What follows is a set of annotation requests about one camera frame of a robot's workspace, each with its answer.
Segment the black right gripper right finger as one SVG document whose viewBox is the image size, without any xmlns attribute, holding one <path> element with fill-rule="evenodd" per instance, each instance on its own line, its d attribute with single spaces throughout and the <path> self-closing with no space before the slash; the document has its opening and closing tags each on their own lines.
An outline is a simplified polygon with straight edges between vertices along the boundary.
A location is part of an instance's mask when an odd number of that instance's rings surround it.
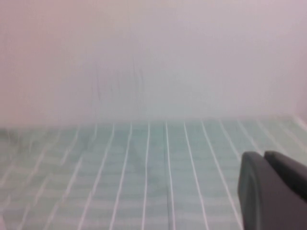
<svg viewBox="0 0 307 230">
<path fill-rule="evenodd" d="M 264 159 L 283 182 L 304 201 L 307 201 L 307 167 L 277 151 L 266 151 Z"/>
</svg>

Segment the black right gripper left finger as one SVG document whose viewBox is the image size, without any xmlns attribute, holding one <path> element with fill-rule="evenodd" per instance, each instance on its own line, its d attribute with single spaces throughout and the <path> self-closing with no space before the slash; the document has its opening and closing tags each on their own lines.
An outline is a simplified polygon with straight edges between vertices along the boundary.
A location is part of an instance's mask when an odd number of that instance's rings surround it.
<svg viewBox="0 0 307 230">
<path fill-rule="evenodd" d="M 245 230 L 305 230 L 307 202 L 279 177 L 264 155 L 242 155 L 237 188 Z"/>
</svg>

